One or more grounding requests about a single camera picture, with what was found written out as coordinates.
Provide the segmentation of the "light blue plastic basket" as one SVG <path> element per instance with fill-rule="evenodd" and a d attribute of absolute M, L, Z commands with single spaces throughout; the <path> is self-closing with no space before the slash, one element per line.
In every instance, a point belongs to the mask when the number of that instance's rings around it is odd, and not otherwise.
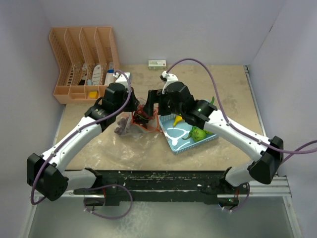
<path fill-rule="evenodd" d="M 206 132 L 206 135 L 201 140 L 195 141 L 194 136 L 191 136 L 193 127 L 175 114 L 160 116 L 158 121 L 174 154 L 184 152 L 218 138 L 216 134 Z"/>

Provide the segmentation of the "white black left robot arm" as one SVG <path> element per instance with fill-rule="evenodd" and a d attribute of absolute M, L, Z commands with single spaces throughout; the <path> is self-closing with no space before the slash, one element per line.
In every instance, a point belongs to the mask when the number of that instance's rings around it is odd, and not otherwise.
<path fill-rule="evenodd" d="M 97 194 L 102 189 L 102 176 L 92 169 L 67 171 L 72 159 L 95 137 L 112 125 L 121 112 L 133 112 L 138 101 L 129 81 L 115 82 L 106 88 L 105 95 L 85 112 L 75 128 L 60 142 L 41 155 L 27 159 L 27 183 L 31 186 L 31 203 L 36 205 L 34 193 L 55 201 L 64 192 L 86 189 Z"/>

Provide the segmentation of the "clear zip top bag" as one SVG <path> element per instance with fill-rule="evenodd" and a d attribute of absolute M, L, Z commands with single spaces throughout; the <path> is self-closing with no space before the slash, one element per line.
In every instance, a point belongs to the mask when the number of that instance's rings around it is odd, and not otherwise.
<path fill-rule="evenodd" d="M 145 105 L 146 100 L 138 98 L 140 105 Z M 109 149 L 109 154 L 116 160 L 140 159 L 144 156 L 150 144 L 157 138 L 157 134 L 162 133 L 159 126 L 158 107 L 154 107 L 153 116 L 147 124 L 137 124 L 133 121 L 134 112 L 121 113 L 113 124 L 113 139 Z M 121 118 L 129 117 L 129 126 L 123 136 L 114 133 L 117 122 Z"/>

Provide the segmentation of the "dark red grape bunch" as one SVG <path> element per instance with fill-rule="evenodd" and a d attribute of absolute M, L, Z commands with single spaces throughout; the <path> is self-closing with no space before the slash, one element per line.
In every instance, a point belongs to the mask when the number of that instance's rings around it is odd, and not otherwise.
<path fill-rule="evenodd" d="M 145 113 L 135 113 L 133 116 L 133 121 L 137 124 L 147 124 L 150 120 L 151 117 Z"/>

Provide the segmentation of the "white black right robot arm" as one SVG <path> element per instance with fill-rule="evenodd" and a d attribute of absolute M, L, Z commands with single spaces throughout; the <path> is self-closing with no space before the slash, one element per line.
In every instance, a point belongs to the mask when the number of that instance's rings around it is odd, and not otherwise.
<path fill-rule="evenodd" d="M 207 100 L 195 99 L 180 81 L 168 84 L 163 90 L 149 90 L 144 106 L 147 115 L 152 115 L 155 104 L 158 104 L 159 115 L 181 115 L 189 125 L 222 137 L 250 157 L 250 162 L 225 171 L 220 182 L 224 193 L 232 194 L 239 185 L 252 180 L 271 183 L 283 160 L 281 138 L 275 136 L 269 139 L 231 119 L 225 119 L 220 109 Z"/>

